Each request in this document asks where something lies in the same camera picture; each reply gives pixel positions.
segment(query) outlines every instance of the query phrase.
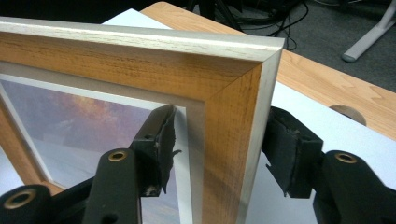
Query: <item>brass insert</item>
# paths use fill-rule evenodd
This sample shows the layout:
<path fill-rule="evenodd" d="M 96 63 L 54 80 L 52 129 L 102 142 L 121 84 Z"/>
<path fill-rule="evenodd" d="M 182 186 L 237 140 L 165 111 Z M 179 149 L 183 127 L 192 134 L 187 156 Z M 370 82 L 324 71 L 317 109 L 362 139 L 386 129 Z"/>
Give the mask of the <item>brass insert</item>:
<path fill-rule="evenodd" d="M 125 151 L 115 151 L 108 156 L 110 161 L 122 161 L 127 156 Z"/>
<path fill-rule="evenodd" d="M 19 208 L 31 202 L 34 197 L 35 189 L 25 189 L 9 197 L 4 203 L 4 207 L 6 209 Z"/>
<path fill-rule="evenodd" d="M 346 154 L 346 153 L 337 153 L 337 154 L 335 154 L 335 158 L 337 158 L 337 160 L 339 160 L 339 161 L 343 161 L 343 162 L 351 163 L 351 164 L 358 162 L 355 157 L 353 157 L 349 154 Z"/>

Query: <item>white surface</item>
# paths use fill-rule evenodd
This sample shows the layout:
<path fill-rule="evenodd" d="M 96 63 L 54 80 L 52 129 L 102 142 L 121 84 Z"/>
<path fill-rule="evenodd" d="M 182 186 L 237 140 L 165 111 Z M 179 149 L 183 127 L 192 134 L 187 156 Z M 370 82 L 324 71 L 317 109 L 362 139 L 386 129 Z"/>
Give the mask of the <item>white surface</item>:
<path fill-rule="evenodd" d="M 0 147 L 0 196 L 9 190 L 22 186 L 23 182 Z"/>
<path fill-rule="evenodd" d="M 338 114 L 297 91 L 277 82 L 273 106 L 289 111 L 318 135 L 323 151 L 338 149 L 364 159 L 379 178 L 396 189 L 396 142 Z M 310 200 L 283 197 L 283 192 L 265 167 L 262 154 L 251 195 L 246 223 L 317 223 Z"/>

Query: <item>wooden frame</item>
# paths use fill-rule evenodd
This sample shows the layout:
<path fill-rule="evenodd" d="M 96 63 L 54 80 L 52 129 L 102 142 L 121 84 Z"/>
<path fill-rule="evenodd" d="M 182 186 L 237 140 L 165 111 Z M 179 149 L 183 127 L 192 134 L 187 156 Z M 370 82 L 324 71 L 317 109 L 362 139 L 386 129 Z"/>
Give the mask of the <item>wooden frame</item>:
<path fill-rule="evenodd" d="M 204 104 L 197 223 L 245 220 L 282 46 L 257 36 L 0 18 L 1 61 Z M 21 179 L 45 182 L 3 103 L 0 111 L 0 144 Z"/>

